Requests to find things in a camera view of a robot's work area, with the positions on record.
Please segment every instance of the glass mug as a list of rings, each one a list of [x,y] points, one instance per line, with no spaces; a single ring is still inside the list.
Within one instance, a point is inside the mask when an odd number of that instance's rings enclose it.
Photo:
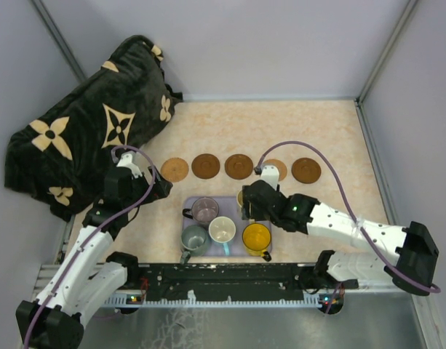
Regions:
[[[242,233],[242,241],[249,255],[262,257],[266,262],[271,260],[268,252],[271,233],[265,225],[260,223],[248,225]]]
[[[212,198],[199,198],[191,209],[183,209],[182,215],[201,225],[208,226],[218,216],[219,211],[218,203]]]

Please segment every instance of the tray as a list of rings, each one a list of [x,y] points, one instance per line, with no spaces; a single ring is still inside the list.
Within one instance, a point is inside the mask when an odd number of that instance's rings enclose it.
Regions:
[[[187,198],[184,201],[184,209],[190,209],[194,202],[201,198],[202,196],[191,196]],[[254,257],[254,258],[261,258],[256,256],[250,256],[247,251],[245,250],[244,243],[242,242],[242,233],[244,232],[244,229],[249,225],[248,220],[242,220],[241,217],[239,217],[239,214],[237,212],[237,201],[236,196],[206,196],[207,198],[212,198],[215,200],[219,207],[220,212],[218,216],[225,216],[229,217],[233,220],[234,224],[236,225],[236,235],[234,236],[234,240],[232,241],[231,245],[231,255],[226,256],[224,254],[224,248],[223,245],[216,244],[212,240],[212,244],[210,248],[207,250],[207,252],[204,254],[204,257],[225,257],[225,258],[231,258],[231,257]],[[269,221],[262,221],[257,222],[260,224],[265,225],[269,231],[271,231],[271,223]],[[198,225],[198,223],[194,220],[191,220],[190,218],[183,217],[183,230],[187,228],[190,225]],[[271,250],[273,249],[273,236],[271,235],[271,243],[268,246],[267,250],[271,253]]]

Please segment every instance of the cable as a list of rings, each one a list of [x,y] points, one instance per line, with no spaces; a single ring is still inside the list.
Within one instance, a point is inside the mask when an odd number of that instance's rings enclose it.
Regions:
[[[105,220],[103,223],[101,223],[98,227],[96,227],[96,229],[94,229],[90,235],[88,235],[88,237],[85,239],[85,241],[80,245],[79,249],[76,250],[73,257],[69,260],[68,264],[66,265],[63,272],[61,273],[59,279],[56,281],[56,284],[53,286],[51,294],[56,293],[57,289],[63,282],[65,276],[68,274],[68,271],[71,269],[72,265],[74,264],[77,257],[79,256],[80,251],[89,243],[90,240],[92,240],[93,236],[95,236],[98,232],[100,232],[106,225],[108,225],[109,223],[114,221],[117,217],[119,217],[125,213],[128,213],[135,207],[139,206],[150,194],[151,189],[152,189],[153,185],[155,184],[156,169],[155,169],[155,166],[153,165],[152,160],[148,157],[147,154],[142,152],[139,148],[132,147],[131,145],[118,145],[118,146],[114,147],[113,149],[111,149],[111,158],[113,158],[114,163],[117,163],[119,160],[116,156],[116,151],[118,149],[129,149],[131,151],[135,151],[136,153],[139,153],[141,156],[143,156],[145,159],[147,159],[147,161],[151,165],[151,171],[152,171],[151,183],[150,183],[149,187],[147,188],[146,192],[143,194],[143,196],[141,198],[139,198],[134,204],[130,205],[129,207],[123,209],[120,212],[117,212],[116,214],[113,214],[111,217],[109,217],[107,220]],[[40,305],[39,309],[35,312],[35,315],[33,316],[32,321],[30,322],[30,324],[27,328],[27,332],[25,333],[24,349],[28,349],[28,343],[30,342],[33,328],[35,327],[35,324],[36,324],[37,320],[39,319],[41,312],[43,311],[43,309],[45,309],[45,307],[47,306],[48,302],[51,299],[52,299],[52,295],[49,295],[45,299],[45,301],[43,301],[43,303]]]
[[[332,172],[332,175],[334,176],[334,178],[336,180],[336,183],[338,184],[339,191],[341,192],[341,196],[342,196],[342,199],[344,201],[344,204],[346,205],[347,211],[348,211],[349,215],[351,216],[352,220],[354,221],[354,223],[356,224],[357,223],[357,216],[354,214],[354,211],[352,211],[351,205],[349,204],[349,200],[347,200],[346,193],[344,192],[344,188],[342,186],[341,180],[339,179],[338,173],[334,170],[334,167],[332,167],[332,164],[326,159],[326,157],[318,149],[316,149],[314,146],[309,145],[308,143],[305,143],[305,142],[297,141],[297,140],[288,140],[288,141],[285,141],[285,142],[280,142],[280,143],[278,143],[276,145],[273,145],[271,148],[269,148],[261,156],[260,160],[258,161],[257,168],[259,168],[259,169],[261,168],[261,164],[263,163],[263,160],[268,155],[268,153],[270,153],[273,149],[276,149],[276,148],[278,148],[278,147],[280,147],[282,145],[287,145],[287,144],[302,145],[302,146],[307,147],[308,149],[312,150],[320,158],[322,158],[324,163],[329,167],[330,171]],[[412,280],[411,278],[409,278],[405,274],[401,273],[399,270],[397,270],[397,268],[395,268],[386,259],[386,257],[384,257],[384,254],[381,253],[379,248],[376,247],[375,243],[373,243],[373,240],[370,238],[370,235],[368,235],[368,233],[365,230],[365,228],[361,227],[360,231],[362,232],[363,236],[367,240],[368,244],[371,246],[372,250],[377,254],[377,256],[380,258],[380,260],[383,261],[383,263],[386,265],[386,267],[388,267],[389,270],[392,271],[396,276],[400,277],[403,281],[406,281],[407,283],[411,284],[412,286],[414,286],[414,287],[416,287],[416,288],[418,288],[418,289],[420,289],[422,291],[429,292],[429,293],[441,293],[441,289],[437,285],[431,284],[430,287],[424,286],[424,285],[419,284],[418,282]]]
[[[324,314],[326,314],[326,315],[329,314],[329,312],[331,310],[332,303],[334,302],[334,297],[336,296],[336,293],[338,293],[341,286],[342,286],[342,282],[337,284],[336,287],[334,288],[334,292],[332,293],[332,296],[331,296],[331,301],[327,305],[327,308],[326,308],[326,311],[324,312]]]
[[[140,211],[140,206],[137,208],[137,211],[134,213],[134,217],[132,217],[127,224],[131,223],[138,216],[138,212]]]

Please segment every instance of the white wall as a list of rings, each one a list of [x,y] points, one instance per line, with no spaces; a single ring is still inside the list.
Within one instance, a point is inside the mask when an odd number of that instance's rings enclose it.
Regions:
[[[40,264],[52,262],[64,226],[47,205],[4,189],[6,145],[75,86],[29,1],[0,0],[0,349],[16,348],[15,309],[30,299]]]
[[[422,0],[365,101],[403,225],[426,224],[439,250],[446,323],[446,0]]]
[[[189,99],[356,97],[407,0],[47,0],[88,75],[126,37]]]

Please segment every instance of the round coaster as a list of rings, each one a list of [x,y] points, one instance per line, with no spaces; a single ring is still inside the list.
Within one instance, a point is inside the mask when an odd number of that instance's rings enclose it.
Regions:
[[[281,160],[269,159],[269,160],[265,160],[265,162],[263,162],[263,164],[270,164],[270,165],[274,165],[274,166],[277,167],[277,169],[279,171],[279,181],[281,181],[284,178],[286,178],[286,176],[287,176],[287,167],[286,167],[286,165],[284,165],[284,162],[282,162]]]
[[[224,169],[230,178],[243,180],[252,173],[253,162],[247,155],[234,154],[226,160]]]
[[[181,158],[168,159],[162,166],[161,174],[166,180],[172,183],[180,182],[187,177],[187,162]]]
[[[192,172],[196,177],[208,180],[220,171],[220,161],[212,154],[200,154],[192,161]]]
[[[313,159],[301,158],[292,165],[292,175],[301,183],[312,184],[322,175],[322,168]]]

